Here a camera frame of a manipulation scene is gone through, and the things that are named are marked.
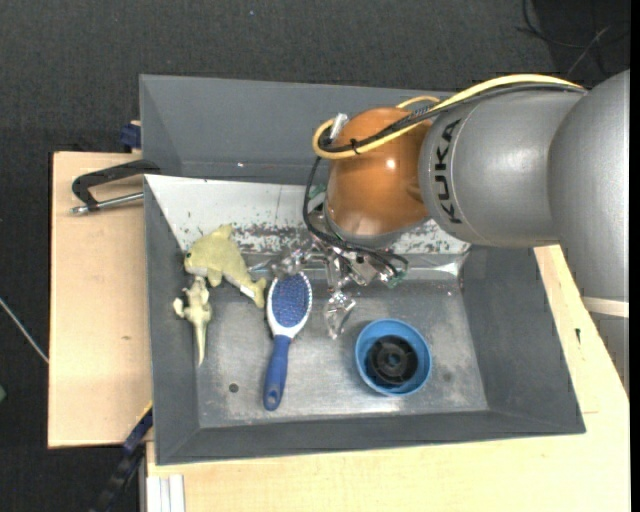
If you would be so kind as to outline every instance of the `beige toy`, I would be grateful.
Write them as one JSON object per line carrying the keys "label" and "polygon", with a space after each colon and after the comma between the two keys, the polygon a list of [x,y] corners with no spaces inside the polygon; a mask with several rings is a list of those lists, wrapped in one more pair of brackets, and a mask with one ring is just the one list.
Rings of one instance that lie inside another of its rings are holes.
{"label": "beige toy", "polygon": [[264,278],[254,282],[240,249],[231,240],[233,228],[220,226],[213,233],[196,240],[184,258],[184,267],[189,274],[206,277],[213,287],[224,277],[242,293],[253,299],[256,306],[264,307]]}
{"label": "beige toy", "polygon": [[207,325],[211,321],[211,305],[209,291],[204,277],[196,276],[191,288],[182,290],[187,296],[188,306],[185,308],[182,299],[173,301],[173,309],[180,318],[193,324],[193,332],[198,345],[198,366],[204,360]]}

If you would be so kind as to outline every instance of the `black floor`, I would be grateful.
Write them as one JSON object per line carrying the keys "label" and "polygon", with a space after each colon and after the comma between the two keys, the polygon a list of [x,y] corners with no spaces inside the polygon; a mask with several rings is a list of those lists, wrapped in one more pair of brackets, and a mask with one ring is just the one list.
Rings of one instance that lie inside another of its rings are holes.
{"label": "black floor", "polygon": [[[123,151],[140,73],[455,90],[630,66],[630,0],[525,8],[537,34],[508,0],[1,2],[0,297],[47,351],[49,154]],[[0,385],[0,510],[87,510],[118,449],[46,449],[47,366],[4,311]]]}

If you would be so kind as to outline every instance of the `blue handle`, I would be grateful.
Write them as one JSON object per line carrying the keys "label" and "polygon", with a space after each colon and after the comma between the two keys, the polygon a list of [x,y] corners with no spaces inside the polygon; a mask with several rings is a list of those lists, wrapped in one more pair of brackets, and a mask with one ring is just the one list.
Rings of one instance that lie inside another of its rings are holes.
{"label": "blue handle", "polygon": [[267,411],[275,411],[280,405],[284,383],[287,380],[287,363],[291,338],[278,334],[273,338],[274,348],[264,380],[262,402]]}

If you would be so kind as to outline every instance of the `wooden table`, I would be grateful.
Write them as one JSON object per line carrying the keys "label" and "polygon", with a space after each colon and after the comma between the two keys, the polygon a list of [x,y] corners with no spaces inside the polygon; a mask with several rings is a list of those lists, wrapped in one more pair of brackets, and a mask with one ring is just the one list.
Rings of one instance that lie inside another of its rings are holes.
{"label": "wooden table", "polygon": [[[76,176],[136,158],[54,156],[51,448],[121,443],[151,399],[142,204],[68,213]],[[156,466],[150,442],[147,474],[184,475],[190,511],[629,510],[629,400],[562,252],[536,256],[585,434],[179,466]]]}

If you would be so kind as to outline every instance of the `blue hairbrush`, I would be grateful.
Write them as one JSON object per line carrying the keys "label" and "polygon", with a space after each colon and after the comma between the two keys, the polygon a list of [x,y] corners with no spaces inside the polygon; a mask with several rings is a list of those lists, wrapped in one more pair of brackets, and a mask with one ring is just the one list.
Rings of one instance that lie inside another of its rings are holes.
{"label": "blue hairbrush", "polygon": [[274,279],[267,297],[267,321],[273,333],[273,353],[264,381],[262,401],[267,411],[280,405],[287,380],[289,344],[311,311],[311,283],[302,272]]}

